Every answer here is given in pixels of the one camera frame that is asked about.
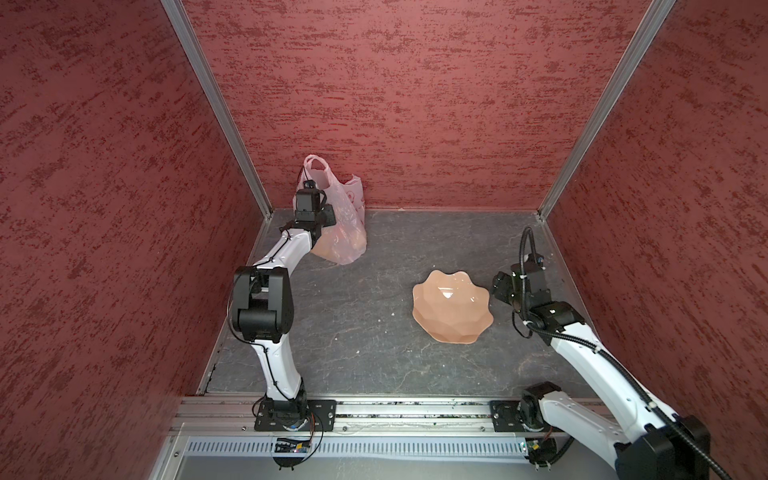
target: bowl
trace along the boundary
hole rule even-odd
[[[474,343],[493,323],[489,298],[466,272],[433,270],[413,287],[413,318],[438,342]]]

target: gray marble-textured surface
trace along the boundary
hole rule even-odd
[[[292,212],[278,210],[261,245],[266,253]],[[412,288],[433,270],[464,270],[489,288],[518,254],[520,234],[534,227],[548,260],[554,300],[568,298],[534,214],[373,211],[366,215],[368,250],[339,266],[310,254],[291,276],[296,316],[290,342],[309,393],[431,396],[518,396],[545,380],[573,397],[595,397],[576,371],[537,337],[521,338],[512,308],[491,298],[493,324],[471,345],[434,340],[413,319]],[[227,338],[208,392],[261,393],[256,353]]]

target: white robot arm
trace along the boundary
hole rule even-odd
[[[531,254],[526,256],[529,240]],[[710,434],[698,419],[681,418],[608,352],[571,305],[552,301],[543,263],[533,232],[526,227],[519,264],[512,267],[511,275],[496,275],[492,295],[511,304],[523,319],[530,332],[523,335],[515,325],[521,336],[537,333],[579,372],[617,423],[579,405],[550,382],[523,392],[519,422],[535,432],[545,426],[562,429],[614,467],[620,480],[706,480],[709,468],[721,478],[730,478],[709,456]],[[558,452],[553,459],[561,456]]]
[[[296,192],[296,218],[281,229],[280,241],[260,261],[235,272],[229,320],[232,334],[256,350],[266,379],[266,410],[275,423],[289,430],[302,427],[309,415],[303,380],[290,349],[290,274],[310,252],[323,228],[335,224],[325,193],[308,180]]]

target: bag handle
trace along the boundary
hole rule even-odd
[[[325,159],[318,157],[317,155],[308,155],[307,158],[304,159],[304,167],[305,168],[312,168],[312,162],[315,160],[319,161],[325,168],[323,168],[325,171],[328,171],[331,169],[331,167],[328,166],[328,162],[325,161]]]

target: pink plastic bag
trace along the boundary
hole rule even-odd
[[[315,160],[323,165],[322,170],[312,169]],[[362,180],[353,176],[352,180],[342,184],[328,163],[317,155],[304,159],[297,190],[303,188],[304,180],[314,180],[317,187],[326,192],[328,203],[333,205],[333,213],[336,215],[336,225],[323,228],[323,234],[315,243],[312,253],[340,265],[354,262],[365,253],[367,242],[363,226],[366,205],[362,198]]]

